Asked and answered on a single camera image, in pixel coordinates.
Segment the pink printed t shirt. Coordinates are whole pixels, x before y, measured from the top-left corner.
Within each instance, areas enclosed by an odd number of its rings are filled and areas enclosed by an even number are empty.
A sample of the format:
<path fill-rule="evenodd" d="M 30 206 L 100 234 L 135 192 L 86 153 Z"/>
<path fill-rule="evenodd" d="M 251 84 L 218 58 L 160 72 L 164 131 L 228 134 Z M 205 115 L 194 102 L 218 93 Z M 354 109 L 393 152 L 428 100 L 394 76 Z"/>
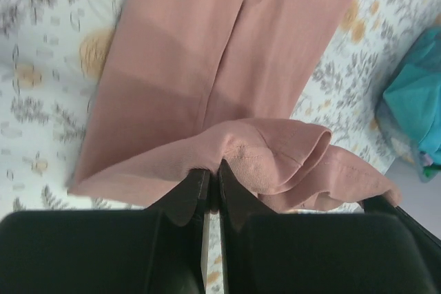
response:
<path fill-rule="evenodd" d="M 291 113 L 352 0 L 125 0 L 69 193 L 149 206 L 226 161 L 277 212 L 398 188 Z"/>

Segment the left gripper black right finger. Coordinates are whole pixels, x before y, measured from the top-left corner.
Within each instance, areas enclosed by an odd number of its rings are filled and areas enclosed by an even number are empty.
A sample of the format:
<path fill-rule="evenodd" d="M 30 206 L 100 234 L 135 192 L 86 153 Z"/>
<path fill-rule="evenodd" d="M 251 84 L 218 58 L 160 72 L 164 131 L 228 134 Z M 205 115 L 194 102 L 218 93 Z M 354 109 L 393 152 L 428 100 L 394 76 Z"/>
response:
<path fill-rule="evenodd" d="M 439 293 L 440 240 L 382 196 L 363 213 L 271 210 L 218 170 L 226 293 Z"/>

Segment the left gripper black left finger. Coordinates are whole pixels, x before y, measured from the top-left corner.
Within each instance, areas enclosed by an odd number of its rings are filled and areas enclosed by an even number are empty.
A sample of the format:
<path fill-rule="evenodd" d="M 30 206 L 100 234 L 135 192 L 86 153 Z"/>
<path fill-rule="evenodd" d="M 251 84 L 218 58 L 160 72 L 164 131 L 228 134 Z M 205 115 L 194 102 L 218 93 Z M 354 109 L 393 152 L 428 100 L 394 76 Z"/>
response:
<path fill-rule="evenodd" d="M 1 222 L 2 293 L 204 293 L 210 173 L 139 210 L 20 211 Z"/>

